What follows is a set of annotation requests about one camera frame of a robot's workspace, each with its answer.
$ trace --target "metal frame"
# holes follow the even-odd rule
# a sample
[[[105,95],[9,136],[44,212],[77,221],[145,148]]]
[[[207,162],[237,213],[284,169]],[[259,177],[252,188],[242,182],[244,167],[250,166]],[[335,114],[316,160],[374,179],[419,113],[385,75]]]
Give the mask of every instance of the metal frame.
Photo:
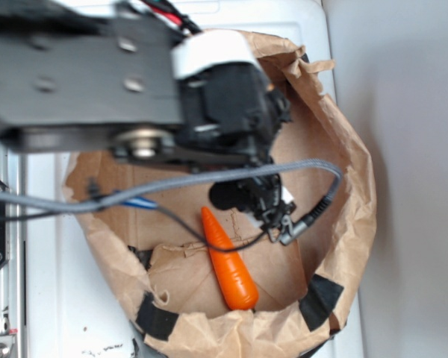
[[[0,180],[11,192],[24,192],[25,161],[0,145]],[[23,209],[8,205],[6,214],[18,216]],[[0,270],[0,342],[13,344],[9,357],[23,358],[26,352],[25,329],[25,224],[5,226],[8,262]]]

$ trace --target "paper bag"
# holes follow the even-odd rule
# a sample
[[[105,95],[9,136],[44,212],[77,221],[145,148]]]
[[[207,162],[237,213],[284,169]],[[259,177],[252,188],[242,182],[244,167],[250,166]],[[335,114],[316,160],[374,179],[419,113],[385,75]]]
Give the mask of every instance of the paper bag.
[[[346,324],[376,230],[376,193],[370,155],[332,99],[321,95],[317,73],[331,69],[333,62],[305,63],[301,58],[304,47],[279,37],[242,34],[271,81],[291,102],[293,122],[284,125],[279,134],[273,149],[275,161],[284,163],[311,157],[328,160],[342,168],[343,182],[327,212],[299,238],[300,274],[305,275],[302,282],[307,286],[302,290],[289,285],[292,286],[289,290],[304,297],[293,296],[295,301],[290,304],[285,301],[287,306],[276,307],[276,311],[232,311],[219,315],[222,307],[218,305],[222,301],[217,299],[217,308],[209,315],[217,315],[214,318],[202,312],[189,312],[185,304],[180,306],[186,308],[182,313],[167,310],[170,293],[163,295],[166,290],[153,283],[153,277],[129,246],[141,251],[161,244],[156,250],[155,262],[163,259],[164,248],[174,247],[172,250],[180,254],[165,260],[172,266],[184,260],[183,251],[190,250],[189,246],[178,247],[194,242],[193,237],[159,213],[116,207],[79,216],[91,251],[127,316],[143,329],[145,343],[168,357],[294,358],[322,344]],[[182,174],[118,165],[105,152],[86,153],[72,158],[64,190],[70,201],[76,201],[86,198],[84,188],[89,177],[97,178],[104,192],[112,192]],[[320,200],[332,176],[312,169],[285,173],[282,180],[298,205],[293,214],[296,220]],[[210,206],[208,189],[209,186],[194,186],[149,198],[170,207],[202,232],[199,212],[201,206]],[[217,218],[235,240],[249,239],[258,233],[235,210],[218,212]],[[282,250],[278,243],[260,245],[270,251]],[[202,254],[202,248],[196,250],[194,254]],[[266,267],[279,269],[261,265],[262,269]],[[178,267],[175,268],[171,273],[179,275]],[[181,280],[171,281],[175,285],[181,283],[185,289],[192,279],[188,272]],[[206,289],[215,288],[212,282],[206,286]],[[276,295],[279,293],[270,292],[270,297]]]
[[[297,241],[283,246],[261,240],[240,255],[258,287],[257,311],[282,310],[304,297],[307,284]],[[203,244],[158,245],[150,266],[151,286],[160,298],[157,307],[179,313],[203,312],[208,318],[229,311]]]

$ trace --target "gray surface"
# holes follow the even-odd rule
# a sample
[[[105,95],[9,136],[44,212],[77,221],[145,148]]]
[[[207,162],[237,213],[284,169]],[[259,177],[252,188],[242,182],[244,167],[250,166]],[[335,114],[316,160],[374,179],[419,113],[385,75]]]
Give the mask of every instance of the gray surface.
[[[181,123],[166,27],[140,22],[138,27],[134,20],[115,20],[106,28],[115,31],[109,37],[40,35],[48,43],[43,50],[26,34],[0,36],[2,121],[27,126]],[[119,37],[132,38],[136,52],[119,48]],[[143,79],[145,91],[125,88],[125,79],[135,77]],[[55,85],[39,90],[40,79]]]
[[[325,0],[337,102],[372,152],[366,358],[448,357],[448,0]]]

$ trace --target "orange carrot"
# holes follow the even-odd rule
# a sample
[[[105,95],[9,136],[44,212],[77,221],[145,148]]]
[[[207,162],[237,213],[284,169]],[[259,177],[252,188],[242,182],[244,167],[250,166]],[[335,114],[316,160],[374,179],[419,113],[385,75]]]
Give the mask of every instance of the orange carrot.
[[[219,248],[234,245],[223,227],[207,208],[201,209],[202,223],[208,242]],[[259,292],[238,252],[219,252],[209,248],[209,254],[225,302],[231,310],[250,310],[259,299]]]

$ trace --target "red wire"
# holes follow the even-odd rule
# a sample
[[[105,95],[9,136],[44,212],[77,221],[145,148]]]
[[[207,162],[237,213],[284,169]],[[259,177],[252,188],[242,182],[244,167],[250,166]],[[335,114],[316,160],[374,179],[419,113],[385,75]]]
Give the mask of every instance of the red wire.
[[[176,15],[173,15],[171,13],[166,13],[160,9],[157,9],[156,7],[153,6],[149,6],[155,13],[159,13],[160,15],[163,15],[164,17],[166,17],[169,21],[175,23],[177,26],[181,26],[182,25],[182,20],[179,19]]]

